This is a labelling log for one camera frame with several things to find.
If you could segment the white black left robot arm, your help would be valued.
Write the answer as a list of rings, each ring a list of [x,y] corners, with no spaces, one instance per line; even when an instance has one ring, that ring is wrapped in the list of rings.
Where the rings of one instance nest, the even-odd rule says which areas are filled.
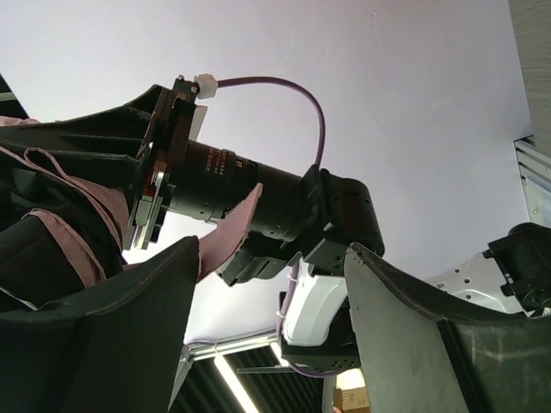
[[[314,373],[358,367],[344,312],[345,251],[354,242],[377,255],[385,250],[367,187],[319,162],[296,176],[197,139],[202,100],[222,88],[260,83],[293,87],[277,77],[178,78],[171,89],[153,86],[109,111],[25,126],[21,142],[51,152],[75,176],[126,192],[126,249],[155,243],[167,213],[218,224],[262,185],[250,233],[222,265],[220,278],[233,286],[292,267],[277,326],[282,355]]]

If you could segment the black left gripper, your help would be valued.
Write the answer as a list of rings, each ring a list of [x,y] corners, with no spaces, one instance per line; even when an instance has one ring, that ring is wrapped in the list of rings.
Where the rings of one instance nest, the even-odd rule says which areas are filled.
[[[172,172],[183,163],[189,140],[191,104],[176,91],[154,84],[118,107],[34,127],[39,142],[81,137],[141,141],[137,160],[128,155],[49,151],[70,176],[109,188],[130,188],[129,250],[158,241],[176,185]]]

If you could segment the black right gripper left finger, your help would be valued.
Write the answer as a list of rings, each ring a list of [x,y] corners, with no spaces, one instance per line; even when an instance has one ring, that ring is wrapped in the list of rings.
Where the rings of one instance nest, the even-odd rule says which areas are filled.
[[[198,269],[186,237],[41,310],[3,313],[2,411],[167,411]]]

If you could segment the pink folding umbrella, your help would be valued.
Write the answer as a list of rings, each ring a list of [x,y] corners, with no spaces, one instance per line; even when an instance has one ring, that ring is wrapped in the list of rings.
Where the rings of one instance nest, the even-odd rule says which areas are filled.
[[[131,267],[123,192],[71,176],[45,147],[1,146],[1,310],[37,310]]]

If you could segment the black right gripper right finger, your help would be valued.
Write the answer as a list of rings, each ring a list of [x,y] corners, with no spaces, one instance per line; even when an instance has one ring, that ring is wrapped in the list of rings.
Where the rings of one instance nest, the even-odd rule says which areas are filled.
[[[373,412],[547,412],[550,320],[471,304],[359,243],[350,318]]]

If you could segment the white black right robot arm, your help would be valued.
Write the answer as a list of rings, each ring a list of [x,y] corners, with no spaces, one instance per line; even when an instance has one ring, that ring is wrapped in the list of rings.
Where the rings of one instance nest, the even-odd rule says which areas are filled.
[[[199,242],[38,311],[1,316],[4,412],[165,412]],[[547,412],[550,231],[522,225],[423,281],[355,243],[350,315],[373,412]]]

